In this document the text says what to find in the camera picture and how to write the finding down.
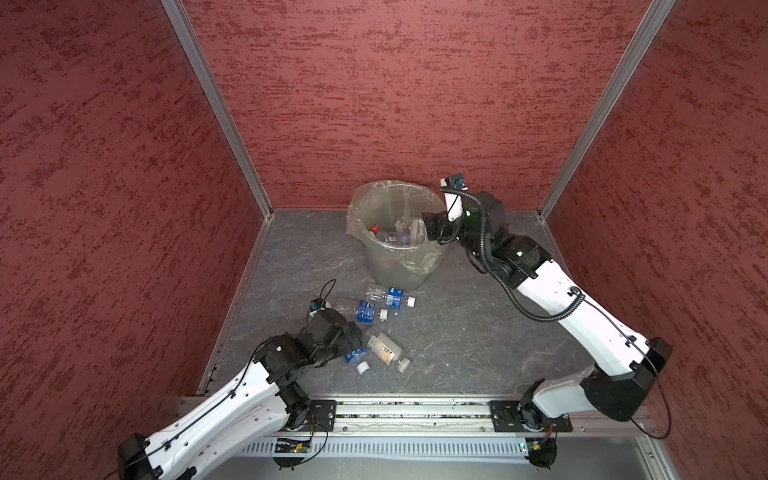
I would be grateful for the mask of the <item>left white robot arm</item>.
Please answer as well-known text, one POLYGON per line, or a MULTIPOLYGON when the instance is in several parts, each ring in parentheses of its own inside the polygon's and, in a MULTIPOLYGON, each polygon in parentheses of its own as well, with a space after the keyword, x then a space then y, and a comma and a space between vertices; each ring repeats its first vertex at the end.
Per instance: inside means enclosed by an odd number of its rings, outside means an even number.
POLYGON ((280 430, 322 427, 299 382, 362 345, 362 331, 331 308, 297 334, 259 344, 232 380, 185 416, 118 448, 121 479, 204 479, 250 442, 280 430))

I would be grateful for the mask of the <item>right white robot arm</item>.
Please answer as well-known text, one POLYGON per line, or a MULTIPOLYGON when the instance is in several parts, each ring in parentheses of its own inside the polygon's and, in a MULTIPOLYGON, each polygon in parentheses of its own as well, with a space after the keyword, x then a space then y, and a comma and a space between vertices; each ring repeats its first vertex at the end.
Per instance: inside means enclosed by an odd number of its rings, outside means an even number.
POLYGON ((650 391, 661 385, 671 346, 626 326, 579 287, 546 249, 529 237, 511 234, 495 197, 449 186, 440 190, 447 209, 424 214, 428 239, 460 244, 522 316, 561 325, 593 360, 574 374, 535 381, 518 403, 523 426, 541 431, 556 418, 584 411, 633 421, 650 391))

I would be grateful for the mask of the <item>slim clear blue bottle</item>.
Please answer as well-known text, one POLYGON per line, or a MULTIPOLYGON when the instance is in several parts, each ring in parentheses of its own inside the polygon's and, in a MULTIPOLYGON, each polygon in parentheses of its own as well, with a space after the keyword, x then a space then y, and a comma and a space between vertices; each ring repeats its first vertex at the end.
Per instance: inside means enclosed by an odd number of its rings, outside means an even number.
POLYGON ((376 234, 376 239, 380 241, 381 243, 389 246, 394 247, 410 247, 411 246, 411 238, 410 234, 407 232, 378 232, 376 234))

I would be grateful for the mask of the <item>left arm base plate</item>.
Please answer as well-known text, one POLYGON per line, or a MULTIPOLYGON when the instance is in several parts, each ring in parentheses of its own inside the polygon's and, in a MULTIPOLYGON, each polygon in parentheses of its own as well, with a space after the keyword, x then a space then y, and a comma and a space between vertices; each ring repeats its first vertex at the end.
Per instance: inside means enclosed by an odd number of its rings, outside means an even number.
POLYGON ((336 420, 338 402, 329 399, 309 399, 288 409, 289 417, 284 431, 332 432, 336 420))

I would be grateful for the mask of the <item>yellow label clear bottle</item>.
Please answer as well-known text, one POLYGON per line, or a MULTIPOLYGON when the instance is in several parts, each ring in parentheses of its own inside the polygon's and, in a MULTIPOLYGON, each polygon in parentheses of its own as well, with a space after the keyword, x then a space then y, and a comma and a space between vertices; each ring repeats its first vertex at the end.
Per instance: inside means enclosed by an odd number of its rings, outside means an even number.
POLYGON ((411 366, 407 351, 385 333, 370 333, 366 347, 382 362, 393 366, 400 373, 405 373, 411 366))

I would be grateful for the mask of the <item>white label square bottle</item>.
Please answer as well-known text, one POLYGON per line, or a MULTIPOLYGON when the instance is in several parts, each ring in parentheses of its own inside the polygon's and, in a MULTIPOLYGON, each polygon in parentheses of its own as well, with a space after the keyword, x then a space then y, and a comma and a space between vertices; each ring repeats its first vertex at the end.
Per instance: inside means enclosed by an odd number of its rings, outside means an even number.
POLYGON ((426 225, 422 218, 413 218, 409 228, 409 245, 421 245, 427 240, 426 225))

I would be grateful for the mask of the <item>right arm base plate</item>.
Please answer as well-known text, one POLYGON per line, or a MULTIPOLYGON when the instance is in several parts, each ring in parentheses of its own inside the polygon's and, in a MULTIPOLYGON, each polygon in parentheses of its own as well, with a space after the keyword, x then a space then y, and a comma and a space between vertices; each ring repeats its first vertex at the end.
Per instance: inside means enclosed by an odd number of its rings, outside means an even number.
POLYGON ((533 404, 521 407, 519 401, 489 402, 490 419, 496 433, 570 433, 573 426, 565 416, 550 418, 533 404))

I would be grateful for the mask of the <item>small blue label bottle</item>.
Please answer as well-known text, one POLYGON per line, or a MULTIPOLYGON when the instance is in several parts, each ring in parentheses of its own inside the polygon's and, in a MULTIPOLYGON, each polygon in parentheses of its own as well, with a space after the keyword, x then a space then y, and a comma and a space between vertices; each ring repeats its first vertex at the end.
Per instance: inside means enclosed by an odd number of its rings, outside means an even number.
POLYGON ((365 348, 359 348, 348 353, 345 357, 345 362, 360 375, 365 375, 370 370, 370 365, 367 361, 367 350, 365 348))

